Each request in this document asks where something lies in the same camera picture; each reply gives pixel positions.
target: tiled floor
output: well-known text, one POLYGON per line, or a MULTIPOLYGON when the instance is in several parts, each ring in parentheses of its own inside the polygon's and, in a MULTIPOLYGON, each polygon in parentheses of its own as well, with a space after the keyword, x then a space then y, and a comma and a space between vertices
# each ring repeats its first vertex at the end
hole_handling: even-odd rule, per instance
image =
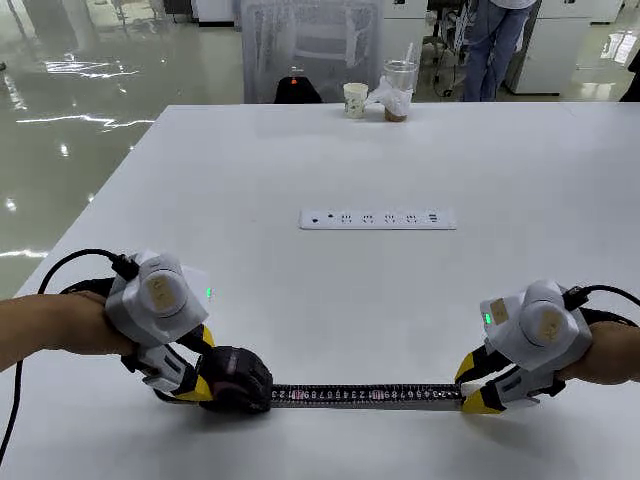
MULTIPOLYGON (((242 102, 239 34, 174 24, 161 4, 0 2, 8 65, 0 73, 0 298, 17 290, 166 105, 242 102)), ((639 12, 591 28, 566 99, 620 97, 640 43, 639 12)), ((425 68, 416 99, 442 100, 429 78, 425 68)), ((522 97, 500 92, 500 100, 522 97)))

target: person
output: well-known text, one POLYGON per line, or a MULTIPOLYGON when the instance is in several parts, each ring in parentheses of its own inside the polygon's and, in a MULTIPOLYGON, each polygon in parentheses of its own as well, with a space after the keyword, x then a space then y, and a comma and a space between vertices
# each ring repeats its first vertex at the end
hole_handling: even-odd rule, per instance
MULTIPOLYGON (((135 344, 110 325, 104 302, 92 292, 0 301, 0 371, 44 349, 132 354, 135 344)), ((591 333, 587 353, 558 372, 559 379, 603 385, 640 381, 640 328, 599 322, 591 326, 591 333)))
POLYGON ((469 35, 469 59, 462 101, 495 100, 536 1, 477 0, 476 20, 469 35))
POLYGON ((92 292, 0 301, 0 371, 39 350, 134 353, 134 343, 107 320, 104 303, 103 297, 92 292))

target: white table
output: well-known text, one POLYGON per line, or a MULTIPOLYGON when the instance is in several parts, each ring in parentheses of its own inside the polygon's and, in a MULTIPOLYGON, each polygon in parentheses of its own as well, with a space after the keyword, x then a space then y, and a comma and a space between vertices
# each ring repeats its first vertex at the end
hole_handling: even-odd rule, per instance
MULTIPOLYGON (((284 383, 450 382, 481 300, 539 278, 636 292, 637 105, 170 107, 20 290, 65 253, 152 248, 211 273, 219 344, 284 383), (457 231, 301 231, 305 207, 453 207, 457 231)), ((84 259, 52 291, 108 274, 84 259)), ((599 306, 638 318, 612 297, 599 306)), ((12 373, 0 377, 8 415, 12 373)), ((616 479, 640 469, 640 387, 571 382, 538 408, 275 410, 160 403, 115 357, 25 362, 3 478, 616 479)))

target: white power strip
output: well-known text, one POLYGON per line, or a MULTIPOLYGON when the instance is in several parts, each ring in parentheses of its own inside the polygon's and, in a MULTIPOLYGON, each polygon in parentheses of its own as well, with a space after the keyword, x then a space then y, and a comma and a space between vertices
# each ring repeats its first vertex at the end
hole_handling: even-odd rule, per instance
POLYGON ((302 210, 305 230, 455 230, 452 210, 302 210))

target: blue jeans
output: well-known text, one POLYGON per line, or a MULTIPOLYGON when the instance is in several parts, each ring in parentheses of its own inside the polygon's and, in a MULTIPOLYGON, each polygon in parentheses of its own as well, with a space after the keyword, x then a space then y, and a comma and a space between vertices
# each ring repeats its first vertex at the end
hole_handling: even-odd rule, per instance
POLYGON ((491 0, 478 0, 476 22, 469 35, 469 60, 462 101, 495 100, 532 8, 533 5, 511 10, 494 5, 491 0), (487 64, 492 52, 491 63, 487 64))

